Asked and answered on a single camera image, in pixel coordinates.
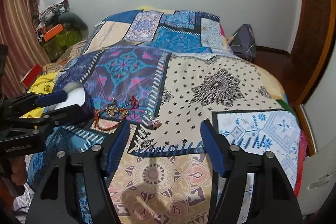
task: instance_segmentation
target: striped curtain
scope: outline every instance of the striped curtain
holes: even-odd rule
[[[35,64],[50,63],[35,35],[38,3],[39,0],[0,0],[0,43],[8,46],[1,88],[8,98],[25,92],[20,81]]]

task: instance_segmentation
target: pile of clothes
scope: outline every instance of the pile of clothes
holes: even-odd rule
[[[39,14],[40,24],[35,29],[36,37],[41,45],[46,42],[44,34],[53,27],[62,24],[64,29],[87,30],[86,24],[75,13],[70,12],[68,0],[50,5]]]

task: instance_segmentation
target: jewelry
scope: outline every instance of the jewelry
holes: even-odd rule
[[[110,131],[112,129],[115,129],[118,127],[119,123],[116,123],[115,125],[108,127],[108,128],[102,128],[99,125],[99,120],[100,120],[100,114],[102,112],[106,112],[107,115],[109,115],[111,118],[117,117],[119,114],[121,114],[121,120],[126,119],[126,116],[128,115],[128,109],[126,109],[129,105],[131,105],[131,109],[133,110],[135,108],[139,107],[139,102],[138,100],[132,95],[132,97],[128,100],[128,103],[125,105],[125,107],[117,107],[117,102],[116,100],[112,97],[111,103],[108,105],[107,108],[104,108],[102,110],[96,109],[94,111],[94,127],[98,128],[99,130],[102,131]]]
[[[153,118],[151,123],[154,129],[158,129],[160,126],[162,126],[162,121],[160,121],[159,118]]]

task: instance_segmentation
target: bed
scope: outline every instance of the bed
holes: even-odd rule
[[[97,24],[81,54],[57,74],[53,91],[81,82],[95,109],[132,95],[139,107],[126,119],[131,134],[109,193],[122,223],[206,223],[225,180],[213,173],[200,123],[247,152],[277,156],[293,188],[299,188],[301,130],[280,83],[266,70],[236,57],[218,16],[206,12],[141,9]],[[162,126],[154,129],[152,119]],[[120,117],[102,113],[108,128]],[[84,152],[106,134],[85,127],[54,129],[46,151],[29,159],[28,183],[16,206],[27,206],[60,150]],[[78,175],[83,185],[83,177]],[[246,220],[253,190],[248,175],[239,223]],[[91,223],[85,188],[79,189],[84,222]]]

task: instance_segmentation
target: green fabric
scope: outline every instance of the green fabric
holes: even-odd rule
[[[51,62],[55,62],[70,46],[82,41],[80,31],[63,30],[43,45]]]
[[[297,116],[296,116],[294,110],[293,110],[293,109],[292,109],[292,108],[291,108],[291,107],[290,107],[284,100],[279,99],[279,100],[277,100],[277,102],[278,102],[278,103],[279,103],[285,110],[291,112],[291,113],[295,116],[297,123],[299,123],[299,119],[297,118]]]

